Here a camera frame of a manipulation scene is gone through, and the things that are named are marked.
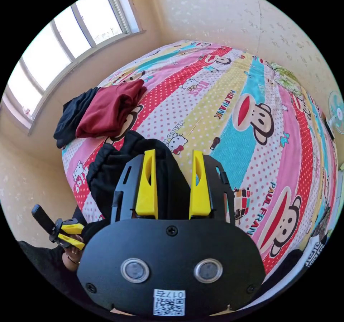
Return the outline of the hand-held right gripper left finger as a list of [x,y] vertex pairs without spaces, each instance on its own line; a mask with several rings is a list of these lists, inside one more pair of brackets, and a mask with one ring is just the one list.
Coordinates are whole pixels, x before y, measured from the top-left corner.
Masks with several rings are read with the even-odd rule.
[[158,218],[155,149],[145,151],[143,156],[135,212],[138,217]]

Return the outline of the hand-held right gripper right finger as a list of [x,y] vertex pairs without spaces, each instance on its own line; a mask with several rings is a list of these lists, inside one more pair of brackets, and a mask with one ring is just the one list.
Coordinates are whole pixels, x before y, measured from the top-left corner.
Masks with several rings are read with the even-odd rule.
[[189,219],[206,218],[210,215],[211,204],[206,176],[204,156],[193,151],[192,178],[189,204]]

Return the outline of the person's left hand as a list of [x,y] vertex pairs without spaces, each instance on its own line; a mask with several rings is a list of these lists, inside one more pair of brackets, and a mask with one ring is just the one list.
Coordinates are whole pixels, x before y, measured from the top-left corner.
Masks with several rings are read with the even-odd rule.
[[64,266],[72,272],[75,272],[80,264],[83,255],[83,249],[80,250],[74,245],[70,245],[64,248],[64,253],[62,254],[62,262]]

